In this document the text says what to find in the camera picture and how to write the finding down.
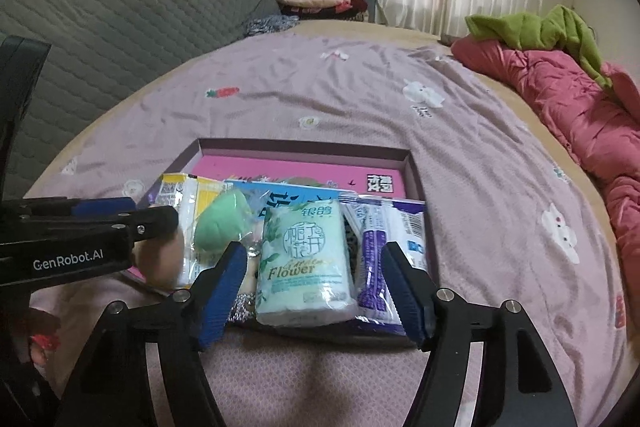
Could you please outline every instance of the mattress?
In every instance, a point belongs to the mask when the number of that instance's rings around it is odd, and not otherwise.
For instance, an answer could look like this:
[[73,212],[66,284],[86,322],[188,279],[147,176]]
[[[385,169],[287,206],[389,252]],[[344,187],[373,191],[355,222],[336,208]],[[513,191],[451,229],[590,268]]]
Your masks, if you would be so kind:
[[7,35],[52,44],[10,156],[22,197],[63,147],[158,76],[244,36],[275,0],[0,0]]
[[[323,58],[336,49],[348,60]],[[305,22],[245,39],[182,65],[103,115],[28,195],[141,196],[206,136],[350,137],[410,149],[430,205],[441,282],[471,302],[523,302],[578,425],[597,425],[638,366],[616,305],[622,282],[602,199],[515,93],[447,55],[432,36],[362,23]],[[442,95],[442,108],[420,113],[404,89],[413,82]],[[221,87],[239,92],[206,97]],[[318,126],[299,126],[305,116]],[[549,213],[575,234],[570,249],[546,231]],[[156,297],[115,275],[34,294],[34,307],[62,320],[62,344],[47,367],[58,391],[114,299],[136,306]],[[472,415],[480,352],[474,346],[460,425]],[[426,360],[420,352],[357,353],[234,329],[202,355],[230,426],[395,425]],[[159,424],[170,425],[157,362],[150,381]]]

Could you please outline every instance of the purple and white package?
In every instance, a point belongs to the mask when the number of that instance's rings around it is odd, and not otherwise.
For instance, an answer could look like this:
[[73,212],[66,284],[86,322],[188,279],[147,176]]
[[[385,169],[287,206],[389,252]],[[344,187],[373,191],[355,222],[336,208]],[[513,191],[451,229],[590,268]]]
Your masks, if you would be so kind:
[[382,274],[382,248],[396,241],[415,268],[428,271],[424,203],[407,200],[343,200],[342,208],[360,240],[355,285],[360,321],[375,330],[404,333]]

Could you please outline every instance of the pink quilt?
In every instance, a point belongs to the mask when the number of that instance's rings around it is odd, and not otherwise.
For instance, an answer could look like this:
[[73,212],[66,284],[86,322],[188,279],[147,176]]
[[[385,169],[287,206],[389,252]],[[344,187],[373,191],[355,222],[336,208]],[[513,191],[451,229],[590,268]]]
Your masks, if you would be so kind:
[[560,50],[521,52],[468,36],[451,48],[467,68],[514,89],[602,190],[618,240],[629,304],[640,324],[640,103],[625,71],[605,64],[622,103]]

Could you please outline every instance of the silver glitter object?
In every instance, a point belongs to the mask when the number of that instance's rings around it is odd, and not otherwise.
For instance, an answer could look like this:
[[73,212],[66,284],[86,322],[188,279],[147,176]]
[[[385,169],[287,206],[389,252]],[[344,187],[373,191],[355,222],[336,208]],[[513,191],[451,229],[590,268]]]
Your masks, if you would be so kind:
[[242,323],[255,318],[255,294],[240,293],[229,313],[229,322]]

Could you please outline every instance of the beige folded blanket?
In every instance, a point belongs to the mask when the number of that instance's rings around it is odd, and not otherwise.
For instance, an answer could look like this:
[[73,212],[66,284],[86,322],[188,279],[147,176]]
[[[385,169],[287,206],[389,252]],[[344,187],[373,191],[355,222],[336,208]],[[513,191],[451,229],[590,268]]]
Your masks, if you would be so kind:
[[297,6],[298,8],[333,8],[349,0],[276,0],[280,4],[287,6]]

